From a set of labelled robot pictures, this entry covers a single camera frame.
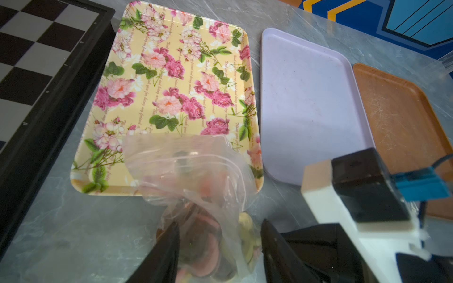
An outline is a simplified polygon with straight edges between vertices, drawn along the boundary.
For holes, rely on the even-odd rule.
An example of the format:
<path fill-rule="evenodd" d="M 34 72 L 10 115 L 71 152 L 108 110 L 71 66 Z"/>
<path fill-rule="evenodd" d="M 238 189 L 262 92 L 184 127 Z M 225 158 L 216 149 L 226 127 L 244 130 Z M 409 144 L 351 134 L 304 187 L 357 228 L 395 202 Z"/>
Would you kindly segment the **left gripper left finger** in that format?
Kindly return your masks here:
<path fill-rule="evenodd" d="M 171 223 L 127 283 L 175 283 L 180 249 L 179 226 Z"/>

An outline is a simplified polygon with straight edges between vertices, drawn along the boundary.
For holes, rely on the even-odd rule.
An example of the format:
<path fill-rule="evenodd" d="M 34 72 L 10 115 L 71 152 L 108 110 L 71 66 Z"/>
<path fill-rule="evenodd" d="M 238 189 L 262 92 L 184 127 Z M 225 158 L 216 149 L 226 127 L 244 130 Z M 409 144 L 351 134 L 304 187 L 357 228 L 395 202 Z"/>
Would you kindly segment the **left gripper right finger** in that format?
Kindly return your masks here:
<path fill-rule="evenodd" d="M 265 277 L 268 283 L 317 283 L 319 277 L 296 255 L 273 224 L 261 224 Z"/>

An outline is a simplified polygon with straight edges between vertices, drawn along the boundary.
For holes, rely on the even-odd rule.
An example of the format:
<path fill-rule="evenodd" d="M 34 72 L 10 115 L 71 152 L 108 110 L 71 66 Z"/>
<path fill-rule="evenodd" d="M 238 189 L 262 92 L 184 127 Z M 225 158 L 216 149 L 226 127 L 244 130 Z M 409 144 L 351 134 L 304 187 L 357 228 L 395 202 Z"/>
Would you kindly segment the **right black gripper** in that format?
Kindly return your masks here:
<path fill-rule="evenodd" d="M 319 224 L 282 237 L 323 283 L 378 282 L 340 224 Z"/>

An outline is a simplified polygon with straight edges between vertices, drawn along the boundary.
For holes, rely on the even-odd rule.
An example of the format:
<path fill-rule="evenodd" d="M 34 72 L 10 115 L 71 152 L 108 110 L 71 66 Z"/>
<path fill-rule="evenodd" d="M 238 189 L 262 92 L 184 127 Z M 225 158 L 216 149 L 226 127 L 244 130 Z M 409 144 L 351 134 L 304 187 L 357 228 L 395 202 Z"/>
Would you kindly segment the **ziploc bag ring cookies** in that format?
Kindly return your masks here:
<path fill-rule="evenodd" d="M 179 226 L 176 283 L 231 283 L 254 271 L 261 238 L 247 209 L 256 180 L 225 136 L 130 136 L 123 153 L 144 200 L 165 208 L 156 241 Z"/>

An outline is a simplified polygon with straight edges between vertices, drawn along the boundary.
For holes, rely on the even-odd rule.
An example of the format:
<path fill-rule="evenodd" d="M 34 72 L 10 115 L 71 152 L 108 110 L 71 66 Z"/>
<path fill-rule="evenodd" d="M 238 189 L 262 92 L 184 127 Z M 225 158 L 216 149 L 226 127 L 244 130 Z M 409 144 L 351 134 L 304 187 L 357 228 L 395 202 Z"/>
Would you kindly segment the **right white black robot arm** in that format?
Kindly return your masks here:
<path fill-rule="evenodd" d="M 315 205 L 318 224 L 279 233 L 263 225 L 267 278 L 282 283 L 450 283 L 453 259 L 422 247 L 408 207 Z"/>

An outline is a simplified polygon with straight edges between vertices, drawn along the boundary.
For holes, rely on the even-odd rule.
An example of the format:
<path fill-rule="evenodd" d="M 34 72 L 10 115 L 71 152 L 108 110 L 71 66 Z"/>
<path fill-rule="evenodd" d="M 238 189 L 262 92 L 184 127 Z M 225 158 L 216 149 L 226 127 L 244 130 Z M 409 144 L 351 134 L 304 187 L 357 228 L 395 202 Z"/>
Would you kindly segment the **brown plastic tray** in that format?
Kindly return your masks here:
<path fill-rule="evenodd" d="M 453 152 L 416 84 L 361 63 L 353 65 L 353 72 L 377 151 L 390 173 L 422 169 Z"/>

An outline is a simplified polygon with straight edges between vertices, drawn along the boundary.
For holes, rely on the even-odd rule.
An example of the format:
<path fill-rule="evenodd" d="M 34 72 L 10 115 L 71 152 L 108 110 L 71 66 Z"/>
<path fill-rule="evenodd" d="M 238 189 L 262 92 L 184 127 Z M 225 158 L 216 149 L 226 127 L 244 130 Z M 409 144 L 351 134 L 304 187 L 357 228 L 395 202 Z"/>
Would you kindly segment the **lavender plastic tray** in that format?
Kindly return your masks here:
<path fill-rule="evenodd" d="M 353 68 L 337 51 L 268 28 L 261 39 L 265 171 L 300 185 L 306 166 L 374 147 Z"/>

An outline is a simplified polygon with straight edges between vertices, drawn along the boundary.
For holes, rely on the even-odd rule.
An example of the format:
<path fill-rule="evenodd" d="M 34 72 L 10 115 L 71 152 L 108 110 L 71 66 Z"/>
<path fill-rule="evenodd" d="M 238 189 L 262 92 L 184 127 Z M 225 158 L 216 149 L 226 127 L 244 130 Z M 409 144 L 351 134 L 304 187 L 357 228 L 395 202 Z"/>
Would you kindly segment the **floral pattern tray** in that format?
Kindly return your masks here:
<path fill-rule="evenodd" d="M 123 138 L 149 133 L 224 135 L 263 187 L 244 29 L 143 1 L 126 7 L 71 167 L 74 189 L 135 195 Z"/>

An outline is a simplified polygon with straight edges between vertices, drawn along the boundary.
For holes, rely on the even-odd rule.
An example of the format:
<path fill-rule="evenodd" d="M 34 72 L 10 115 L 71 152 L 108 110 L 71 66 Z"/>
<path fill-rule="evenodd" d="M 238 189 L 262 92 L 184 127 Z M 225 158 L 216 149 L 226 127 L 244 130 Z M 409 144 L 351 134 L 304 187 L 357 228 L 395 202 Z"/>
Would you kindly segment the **black white checkerboard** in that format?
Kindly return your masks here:
<path fill-rule="evenodd" d="M 115 10 L 94 1 L 1 2 L 1 253 L 96 88 Z"/>

